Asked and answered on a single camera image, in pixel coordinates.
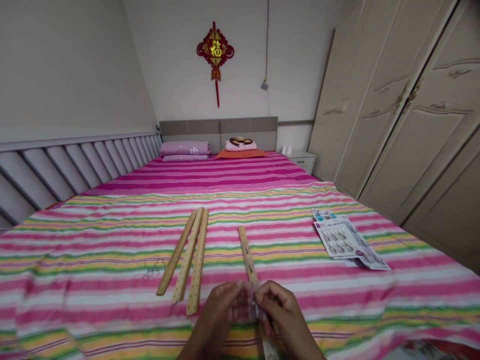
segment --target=pink striped bedspread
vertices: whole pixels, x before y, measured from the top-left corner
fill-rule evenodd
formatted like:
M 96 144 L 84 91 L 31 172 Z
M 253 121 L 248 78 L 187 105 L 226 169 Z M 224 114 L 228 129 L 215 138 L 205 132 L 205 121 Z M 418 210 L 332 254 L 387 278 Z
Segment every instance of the pink striped bedspread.
M 83 195 L 139 195 L 195 190 L 263 189 L 281 185 L 308 184 L 315 178 L 285 156 L 269 152 L 267 157 L 169 162 L 162 157 L 97 186 Z
M 297 296 L 329 359 L 381 359 L 408 339 L 480 347 L 480 280 L 279 154 L 247 160 L 157 159 L 39 211 L 0 236 L 0 357 L 174 359 L 196 316 L 164 296 L 164 267 L 193 209 L 209 209 L 200 312 L 211 289 L 247 280 L 245 226 L 260 281 Z M 311 208 L 348 216 L 391 271 L 329 258 Z M 226 357 L 254 359 L 255 326 L 234 325 Z

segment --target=wardrobe door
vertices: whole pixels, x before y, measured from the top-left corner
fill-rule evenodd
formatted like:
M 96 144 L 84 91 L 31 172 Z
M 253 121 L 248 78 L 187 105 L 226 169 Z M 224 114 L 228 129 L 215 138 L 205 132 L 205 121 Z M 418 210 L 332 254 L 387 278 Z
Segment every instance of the wardrobe door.
M 457 6 L 360 201 L 401 225 L 480 123 L 480 2 Z
M 480 131 L 405 223 L 405 230 L 480 273 Z
M 455 3 L 402 0 L 335 179 L 353 198 L 359 198 Z
M 335 29 L 308 151 L 333 181 L 400 0 L 357 1 Z

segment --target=gray headboard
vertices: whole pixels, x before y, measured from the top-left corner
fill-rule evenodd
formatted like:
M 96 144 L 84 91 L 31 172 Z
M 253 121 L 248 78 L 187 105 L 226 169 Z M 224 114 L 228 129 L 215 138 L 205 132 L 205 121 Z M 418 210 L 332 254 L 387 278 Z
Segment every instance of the gray headboard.
M 209 141 L 212 154 L 218 154 L 230 138 L 244 137 L 255 141 L 264 151 L 277 150 L 277 116 L 231 119 L 160 121 L 163 142 Z

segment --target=hand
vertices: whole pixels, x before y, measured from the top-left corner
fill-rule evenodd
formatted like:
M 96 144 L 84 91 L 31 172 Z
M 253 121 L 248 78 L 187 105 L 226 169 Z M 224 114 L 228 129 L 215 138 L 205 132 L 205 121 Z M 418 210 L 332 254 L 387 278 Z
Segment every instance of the hand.
M 295 295 L 274 281 L 267 281 L 255 293 L 258 305 L 276 322 L 287 351 L 295 359 L 326 359 L 310 333 Z M 269 319 L 260 320 L 263 332 L 272 338 Z
M 248 320 L 247 287 L 225 282 L 210 292 L 190 339 L 177 359 L 218 359 L 230 325 Z

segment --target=white wall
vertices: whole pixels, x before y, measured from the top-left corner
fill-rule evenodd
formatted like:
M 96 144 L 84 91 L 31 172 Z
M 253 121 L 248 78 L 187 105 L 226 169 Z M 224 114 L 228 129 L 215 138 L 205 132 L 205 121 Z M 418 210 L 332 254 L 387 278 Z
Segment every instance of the white wall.
M 278 116 L 315 118 L 335 25 L 351 0 L 123 0 L 157 120 Z M 220 109 L 211 67 L 196 53 L 212 21 L 235 49 L 221 68 Z M 282 125 L 306 149 L 311 125 Z
M 0 142 L 155 124 L 119 1 L 0 1 Z

